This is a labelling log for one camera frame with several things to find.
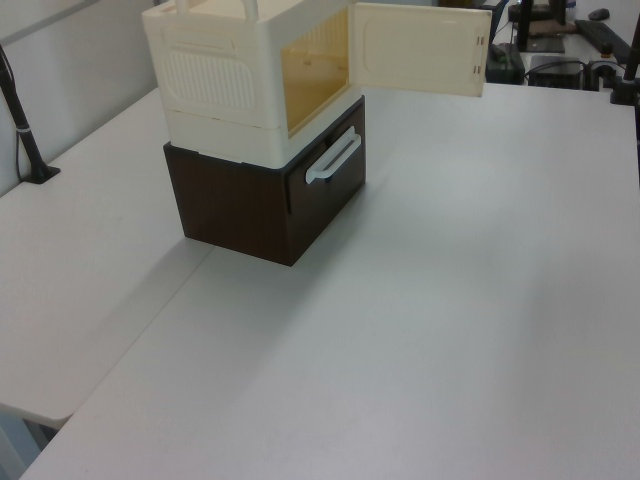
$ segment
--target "keyboard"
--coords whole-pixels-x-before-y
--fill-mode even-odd
[[[591,20],[576,20],[575,24],[578,28],[578,33],[586,38],[596,50],[602,53],[602,47],[605,43],[608,43],[613,47],[613,55],[618,62],[626,65],[631,47],[606,24]]]

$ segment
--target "desk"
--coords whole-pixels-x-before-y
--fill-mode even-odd
[[[636,476],[633,110],[365,95],[364,190],[293,268],[214,248],[24,480]]]
[[[154,92],[0,199],[0,409],[59,428],[200,264]]]

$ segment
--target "cream storage box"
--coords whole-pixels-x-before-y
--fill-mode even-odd
[[[480,96],[491,13],[178,0],[143,20],[171,145],[279,169],[360,98],[360,86]]]

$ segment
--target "wood grain box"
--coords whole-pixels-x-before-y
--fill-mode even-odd
[[[165,145],[185,236],[293,265],[364,185],[364,110],[361,97],[277,170]],[[355,151],[331,176],[307,183],[310,167],[352,127],[355,136],[360,136]],[[327,170],[336,161],[327,165]]]

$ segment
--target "drawer handle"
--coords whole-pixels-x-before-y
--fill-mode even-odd
[[[360,135],[356,133],[356,129],[351,127],[338,139],[336,143],[331,145],[329,149],[324,152],[316,163],[309,167],[309,170],[307,170],[307,174],[305,175],[307,184],[313,182],[316,178],[329,178],[331,175],[336,173],[351,154],[358,149],[361,143],[362,138],[360,138]]]

